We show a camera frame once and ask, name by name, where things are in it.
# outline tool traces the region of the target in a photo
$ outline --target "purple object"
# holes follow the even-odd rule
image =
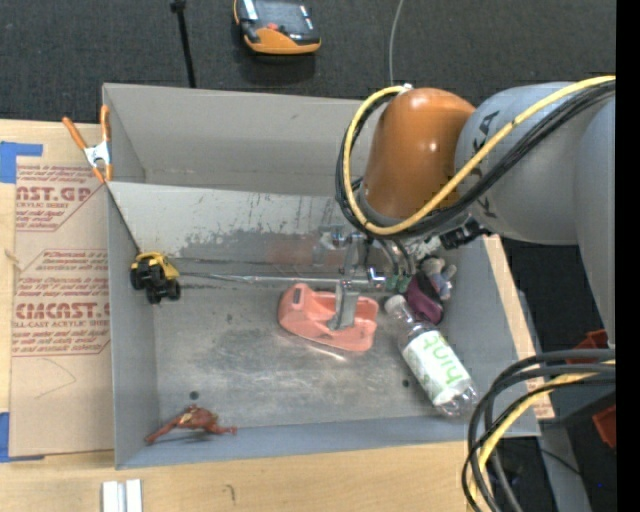
[[[411,278],[405,292],[405,298],[411,309],[422,319],[426,319],[434,325],[438,325],[442,321],[444,312],[442,302],[424,272],[418,272]]]

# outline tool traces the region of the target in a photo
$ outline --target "yellow cable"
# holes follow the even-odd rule
[[[609,361],[605,361],[604,364],[612,364],[615,365],[615,359],[609,360]],[[571,382],[576,382],[582,379],[585,379],[587,377],[591,377],[592,375],[597,375],[596,373],[593,372],[588,372],[588,373],[568,373],[565,375],[560,375],[559,377],[556,377],[555,379],[547,382],[546,384],[540,386],[540,388],[538,389],[545,389],[545,388],[551,388],[551,389],[547,389],[546,391],[542,391],[540,393],[536,393],[533,396],[530,396],[529,398],[527,398],[525,401],[523,401],[516,409],[514,409],[511,414],[509,414],[509,416],[507,416],[504,420],[504,422],[502,422],[502,424],[489,436],[489,438],[486,440],[486,442],[484,443],[484,445],[482,445],[482,448],[480,449],[480,451],[478,452],[478,465],[480,466],[480,472],[483,472],[485,469],[485,466],[487,464],[487,461],[489,460],[489,457],[491,456],[491,454],[493,453],[493,450],[495,449],[496,445],[498,444],[498,442],[500,441],[500,439],[502,439],[502,436],[504,436],[505,432],[509,429],[509,427],[511,425],[513,425],[513,423],[520,417],[522,416],[522,414],[524,414],[524,412],[531,407],[534,402],[544,396],[547,396],[548,394],[550,394],[554,388],[552,386],[556,385],[556,384],[568,384]],[[473,498],[476,498],[476,494],[477,494],[477,487],[475,485],[475,482],[471,482],[471,484],[469,485],[469,490],[471,495],[473,496]],[[471,508],[471,504],[468,503],[467,504],[467,510],[472,510]]]
[[[505,124],[500,130],[498,130],[498,132],[496,132],[496,134],[493,137],[491,137],[485,143],[484,146],[482,146],[482,148],[464,165],[464,167],[462,167],[462,169],[460,169],[460,171],[456,173],[456,175],[453,178],[451,178],[451,180],[449,180],[449,182],[442,189],[440,189],[440,191],[429,202],[427,202],[419,211],[414,213],[411,217],[408,217],[407,219],[397,224],[394,224],[392,226],[386,226],[386,227],[373,224],[367,219],[365,214],[362,212],[362,210],[358,206],[355,196],[353,194],[353,191],[351,190],[351,187],[348,186],[348,184],[351,183],[351,171],[349,169],[349,160],[351,156],[351,144],[353,141],[355,128],[357,124],[360,122],[360,117],[362,116],[362,113],[369,107],[369,105],[371,105],[378,98],[388,94],[397,94],[398,92],[400,92],[398,89],[404,90],[405,88],[403,86],[394,86],[394,87],[388,87],[386,89],[382,89],[377,93],[374,93],[371,97],[369,97],[365,101],[365,103],[363,103],[363,105],[360,107],[360,109],[356,113],[356,116],[351,121],[351,124],[349,125],[349,128],[347,130],[347,136],[345,139],[345,150],[343,155],[342,172],[343,172],[343,179],[344,179],[345,189],[346,189],[345,191],[347,195],[347,200],[349,202],[349,206],[353,211],[353,214],[358,219],[358,221],[371,233],[374,233],[377,235],[394,235],[396,233],[399,233],[400,231],[407,229],[413,226],[414,224],[416,224],[417,222],[419,222],[420,220],[422,220],[436,206],[438,206],[438,204],[440,204],[440,202],[443,199],[445,199],[451,192],[453,192],[455,187],[457,187],[458,184],[464,178],[467,177],[467,175],[489,153],[489,151],[491,151],[502,139],[504,139],[507,135],[509,135],[509,133],[511,133],[511,131],[514,128],[516,128],[518,125],[522,124],[524,121],[529,119],[531,116],[533,116],[543,108],[551,105],[555,101],[558,101],[559,99],[569,94],[573,94],[574,92],[580,91],[582,89],[586,89],[587,87],[593,87],[595,85],[599,85],[605,82],[610,82],[615,79],[616,79],[615,75],[606,75],[606,76],[601,76],[596,78],[589,78],[589,79],[582,80],[580,82],[576,82],[574,84],[568,85],[566,87],[563,87],[562,89],[559,89],[551,93],[550,95],[546,96],[545,98],[542,98],[541,100],[537,101],[536,103],[534,103],[533,105],[525,109],[523,112],[518,114],[513,119],[513,121]]]

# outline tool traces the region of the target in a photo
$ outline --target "pink plastic object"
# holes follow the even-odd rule
[[[378,326],[378,303],[369,297],[358,297],[353,325],[332,331],[327,323],[335,313],[335,293],[314,292],[298,283],[282,295],[278,322],[287,331],[323,345],[354,352],[369,350]]]

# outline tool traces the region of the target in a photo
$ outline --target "bottle label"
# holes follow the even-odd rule
[[[439,331],[422,333],[402,351],[402,356],[427,392],[433,405],[458,394],[456,384],[471,377]]]

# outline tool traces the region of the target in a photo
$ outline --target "bottle cap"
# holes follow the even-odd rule
[[[394,295],[392,297],[389,297],[387,299],[387,302],[384,303],[384,310],[387,313],[391,313],[391,311],[393,309],[395,309],[396,306],[402,305],[405,302],[407,302],[407,301],[405,300],[405,298],[402,295]]]

